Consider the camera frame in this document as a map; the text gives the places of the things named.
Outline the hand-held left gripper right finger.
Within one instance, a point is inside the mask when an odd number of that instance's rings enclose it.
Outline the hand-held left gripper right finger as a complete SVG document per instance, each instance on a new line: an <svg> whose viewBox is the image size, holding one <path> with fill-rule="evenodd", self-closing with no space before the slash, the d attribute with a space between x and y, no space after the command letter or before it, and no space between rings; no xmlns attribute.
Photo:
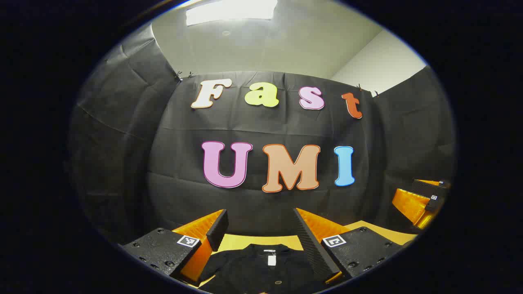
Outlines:
<svg viewBox="0 0 523 294"><path fill-rule="evenodd" d="M293 211L307 260L315 278L325 284L362 275L409 245L393 242L369 227L347 229L306 210Z"/></svg>

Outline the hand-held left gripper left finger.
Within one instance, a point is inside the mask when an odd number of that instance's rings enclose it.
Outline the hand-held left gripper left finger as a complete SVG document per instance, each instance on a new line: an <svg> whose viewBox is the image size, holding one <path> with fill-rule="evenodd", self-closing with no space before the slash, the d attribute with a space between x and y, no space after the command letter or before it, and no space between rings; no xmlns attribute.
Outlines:
<svg viewBox="0 0 523 294"><path fill-rule="evenodd" d="M176 229L153 229L119 247L157 272L198 286L211 254L221 245L228 224L227 210L220 209Z"/></svg>

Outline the black button shirt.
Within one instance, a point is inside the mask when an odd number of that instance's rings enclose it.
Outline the black button shirt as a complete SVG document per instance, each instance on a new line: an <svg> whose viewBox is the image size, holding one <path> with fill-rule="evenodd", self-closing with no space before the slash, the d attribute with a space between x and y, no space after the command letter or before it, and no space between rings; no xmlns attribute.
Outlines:
<svg viewBox="0 0 523 294"><path fill-rule="evenodd" d="M199 289L212 294L313 294L329 285L315 279L306 253L288 246L250 244L211 255Z"/></svg>

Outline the black backdrop cloth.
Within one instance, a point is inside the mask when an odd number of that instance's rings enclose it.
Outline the black backdrop cloth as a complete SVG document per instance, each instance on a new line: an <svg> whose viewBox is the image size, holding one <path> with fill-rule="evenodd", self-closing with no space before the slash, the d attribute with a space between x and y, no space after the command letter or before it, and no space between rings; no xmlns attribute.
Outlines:
<svg viewBox="0 0 523 294"><path fill-rule="evenodd" d="M73 181L112 242L220 209L228 233L295 234L294 208L413 233L392 205L414 179L449 181L456 131L433 70L369 91L284 72L180 80L152 27L100 61L72 113Z"/></svg>

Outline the ceiling light panel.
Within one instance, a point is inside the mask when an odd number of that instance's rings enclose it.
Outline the ceiling light panel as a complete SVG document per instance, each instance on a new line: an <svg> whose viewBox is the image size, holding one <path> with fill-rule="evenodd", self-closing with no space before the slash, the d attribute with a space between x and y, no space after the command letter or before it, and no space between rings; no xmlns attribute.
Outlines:
<svg viewBox="0 0 523 294"><path fill-rule="evenodd" d="M218 0L186 11L186 25L233 19L272 19L278 0Z"/></svg>

